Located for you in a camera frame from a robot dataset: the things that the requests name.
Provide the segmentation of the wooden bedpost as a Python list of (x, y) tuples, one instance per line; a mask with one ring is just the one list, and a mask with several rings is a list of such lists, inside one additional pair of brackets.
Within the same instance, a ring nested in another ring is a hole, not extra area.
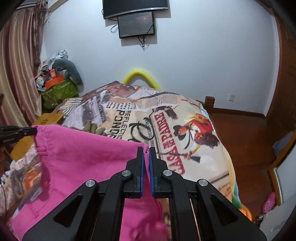
[(215, 98), (213, 96), (206, 96), (204, 100), (203, 107), (208, 114), (211, 114), (214, 109)]

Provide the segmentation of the pink slipper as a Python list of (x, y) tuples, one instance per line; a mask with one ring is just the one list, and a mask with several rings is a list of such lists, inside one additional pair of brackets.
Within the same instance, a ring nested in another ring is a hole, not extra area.
[(270, 212), (275, 207), (275, 204), (276, 204), (276, 195), (275, 195), (275, 192), (272, 192), (268, 196), (267, 201), (264, 203), (262, 207), (263, 214)]

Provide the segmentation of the grey plush toy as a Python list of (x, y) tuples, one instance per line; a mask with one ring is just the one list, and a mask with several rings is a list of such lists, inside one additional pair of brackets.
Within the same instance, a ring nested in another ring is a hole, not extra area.
[(66, 59), (58, 59), (53, 63), (54, 69), (65, 70), (65, 78), (70, 78), (76, 85), (82, 85), (83, 81), (73, 62)]

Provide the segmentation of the large black wall television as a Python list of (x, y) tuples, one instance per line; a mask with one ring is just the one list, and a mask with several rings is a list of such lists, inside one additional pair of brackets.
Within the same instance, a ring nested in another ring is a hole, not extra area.
[(167, 10), (167, 0), (103, 0), (103, 18), (148, 10)]

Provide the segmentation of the small black wall monitor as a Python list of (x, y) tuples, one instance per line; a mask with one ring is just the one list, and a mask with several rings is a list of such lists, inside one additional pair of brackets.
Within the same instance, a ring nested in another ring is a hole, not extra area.
[(120, 39), (155, 34), (154, 13), (152, 11), (119, 16), (117, 23)]

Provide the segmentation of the pink pants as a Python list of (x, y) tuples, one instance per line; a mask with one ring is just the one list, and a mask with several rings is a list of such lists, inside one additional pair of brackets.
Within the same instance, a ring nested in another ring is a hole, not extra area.
[[(42, 162), (42, 193), (11, 219), (18, 239), (89, 179), (101, 182), (122, 171), (137, 156), (149, 157), (145, 143), (104, 137), (58, 125), (37, 126), (35, 144)], [(167, 240), (162, 205), (152, 197), (148, 175), (144, 195), (125, 202), (121, 240)]]

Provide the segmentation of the white cabinet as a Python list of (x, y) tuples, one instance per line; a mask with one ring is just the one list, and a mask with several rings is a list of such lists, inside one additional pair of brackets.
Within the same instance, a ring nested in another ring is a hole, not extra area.
[(271, 166), (276, 196), (275, 207), (264, 214), (259, 228), (267, 240), (273, 240), (284, 228), (295, 208), (295, 147), (278, 156)]

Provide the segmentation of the printed newspaper-pattern bed blanket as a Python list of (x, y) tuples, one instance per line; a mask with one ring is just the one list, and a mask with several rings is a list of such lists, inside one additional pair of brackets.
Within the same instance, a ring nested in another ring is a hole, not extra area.
[[(63, 109), (71, 111), (73, 122), (66, 120), (58, 126), (81, 130), (87, 120), (92, 120), (106, 129), (104, 137), (154, 147), (170, 170), (191, 181), (209, 180), (243, 214), (251, 217), (239, 200), (230, 155), (200, 102), (174, 93), (112, 83), (80, 98), (78, 106), (72, 99), (66, 101)], [(33, 195), (30, 201), (34, 201), (42, 193), (41, 165), (34, 140), (13, 165), (1, 188), (1, 215), (28, 194)]]

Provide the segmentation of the orange box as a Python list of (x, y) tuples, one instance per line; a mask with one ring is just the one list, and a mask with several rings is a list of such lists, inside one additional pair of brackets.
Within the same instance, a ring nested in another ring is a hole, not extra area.
[(46, 89), (50, 89), (51, 87), (61, 83), (64, 81), (64, 77), (61, 76), (57, 76), (55, 78), (51, 78), (50, 80), (48, 80), (47, 82), (45, 82), (44, 86)]

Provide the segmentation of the striped pink curtain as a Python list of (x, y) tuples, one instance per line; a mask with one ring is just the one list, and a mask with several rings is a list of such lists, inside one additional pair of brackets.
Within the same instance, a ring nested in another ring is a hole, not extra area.
[(30, 126), (42, 112), (35, 77), (41, 65), (46, 1), (19, 9), (1, 30), (1, 124)]

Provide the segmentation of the olive green pants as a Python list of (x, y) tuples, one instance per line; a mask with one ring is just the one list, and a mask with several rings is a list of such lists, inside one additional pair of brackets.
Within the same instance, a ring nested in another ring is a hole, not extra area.
[(99, 128), (97, 124), (93, 123), (92, 120), (87, 120), (85, 122), (85, 126), (80, 130), (74, 126), (71, 126), (70, 129), (82, 131), (86, 133), (93, 133), (100, 136), (107, 136), (107, 132), (105, 128)]

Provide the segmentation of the white wall socket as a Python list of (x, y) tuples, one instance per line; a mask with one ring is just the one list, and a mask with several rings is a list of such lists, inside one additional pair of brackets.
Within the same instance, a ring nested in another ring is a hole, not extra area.
[(228, 99), (229, 101), (233, 102), (234, 99), (235, 99), (235, 95), (229, 95), (229, 99)]

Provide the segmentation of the wooden door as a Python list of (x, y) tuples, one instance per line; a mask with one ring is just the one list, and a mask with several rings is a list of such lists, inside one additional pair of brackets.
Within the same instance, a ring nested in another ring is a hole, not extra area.
[(278, 15), (275, 19), (280, 44), (280, 62), (266, 123), (273, 130), (274, 140), (277, 141), (295, 130), (295, 37)]

